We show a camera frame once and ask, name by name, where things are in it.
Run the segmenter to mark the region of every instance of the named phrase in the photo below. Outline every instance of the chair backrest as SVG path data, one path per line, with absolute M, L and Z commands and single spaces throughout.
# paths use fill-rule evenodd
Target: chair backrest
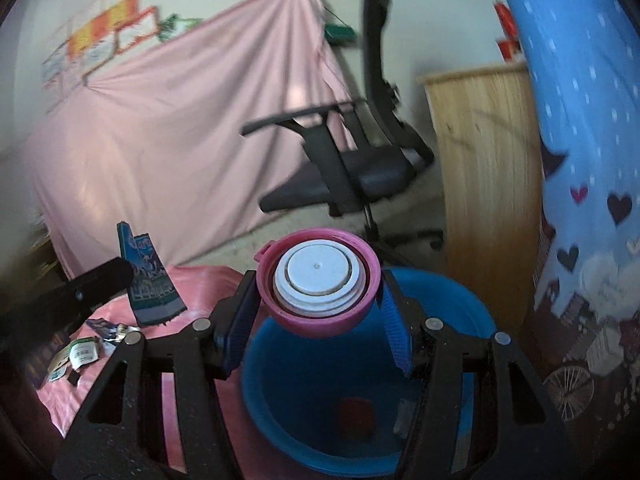
M 382 29 L 391 0 L 364 0 L 362 37 L 364 84 L 367 103 L 386 138 L 402 148 L 413 148 L 426 161 L 433 162 L 433 152 L 418 132 L 396 117 L 396 94 L 382 74 Z

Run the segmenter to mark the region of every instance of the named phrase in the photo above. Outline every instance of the cabinet top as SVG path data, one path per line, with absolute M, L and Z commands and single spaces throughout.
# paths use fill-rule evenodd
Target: cabinet top
M 469 77 L 478 77 L 483 75 L 493 75 L 508 72 L 526 72 L 527 63 L 525 61 L 497 63 L 486 66 L 478 66 L 465 70 L 456 70 L 454 72 L 439 72 L 420 76 L 416 81 L 421 85 L 431 85 L 435 83 L 444 83 L 454 79 L 462 79 Z

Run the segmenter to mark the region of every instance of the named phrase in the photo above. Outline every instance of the pink cloth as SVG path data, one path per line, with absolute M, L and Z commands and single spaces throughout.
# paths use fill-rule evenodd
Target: pink cloth
M 169 267 L 167 271 L 188 309 L 165 326 L 144 328 L 143 333 L 146 338 L 179 332 L 195 319 L 208 317 L 219 300 L 228 298 L 236 291 L 242 279 L 239 272 L 229 267 Z M 110 301 L 96 310 L 92 316 L 95 319 L 101 317 L 111 322 L 135 324 L 126 296 Z M 95 335 L 95 332 L 83 325 L 72 339 L 91 335 Z M 103 356 L 99 361 L 82 368 L 78 386 L 75 388 L 66 379 L 60 379 L 55 383 L 46 383 L 38 391 L 40 401 L 49 410 L 51 421 L 63 436 L 71 426 L 80 405 L 107 360 L 108 358 Z M 329 478 L 306 469 L 267 442 L 244 408 L 239 370 L 236 370 L 227 381 L 216 381 L 216 387 L 226 428 L 238 463 L 247 480 L 325 480 Z M 162 417 L 169 465 L 178 470 L 184 470 L 172 374 L 162 375 Z
M 266 220 L 258 200 L 306 157 L 246 122 L 348 100 L 320 0 L 247 0 L 105 74 L 49 114 L 25 160 L 54 248 L 77 276 L 118 255 L 116 224 L 181 264 Z M 337 117 L 338 147 L 353 141 Z

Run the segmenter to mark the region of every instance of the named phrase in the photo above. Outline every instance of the black chair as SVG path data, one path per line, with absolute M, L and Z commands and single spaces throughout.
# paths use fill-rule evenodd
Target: black chair
M 364 0 L 363 41 L 365 89 L 369 109 L 391 143 L 371 146 L 362 128 L 356 108 L 364 100 L 286 112 L 242 128 L 242 135 L 277 124 L 304 139 L 309 161 L 286 183 L 260 200 L 264 212 L 292 210 L 326 203 L 333 217 L 363 211 L 364 237 L 381 260 L 395 265 L 410 262 L 394 247 L 412 240 L 429 239 L 434 250 L 442 248 L 442 230 L 423 230 L 382 239 L 371 214 L 370 204 L 402 193 L 434 161 L 431 149 L 420 135 L 394 114 L 398 95 L 382 75 L 381 36 L 390 0 Z M 331 113 L 340 114 L 357 150 L 340 152 L 327 127 Z M 295 119 L 320 116 L 315 126 L 302 126 Z

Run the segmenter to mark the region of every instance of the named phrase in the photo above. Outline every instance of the pink rim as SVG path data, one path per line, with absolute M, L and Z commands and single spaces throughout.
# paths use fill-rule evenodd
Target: pink rim
M 337 316 L 311 319 L 296 316 L 284 310 L 273 294 L 273 273 L 282 255 L 293 246 L 323 238 L 347 245 L 362 260 L 367 272 L 367 286 L 358 303 Z M 310 228 L 296 231 L 277 242 L 269 242 L 256 255 L 258 261 L 258 291 L 264 304 L 276 322 L 296 335 L 309 338 L 325 338 L 343 334 L 354 328 L 369 313 L 378 292 L 382 272 L 376 253 L 356 235 L 331 228 Z

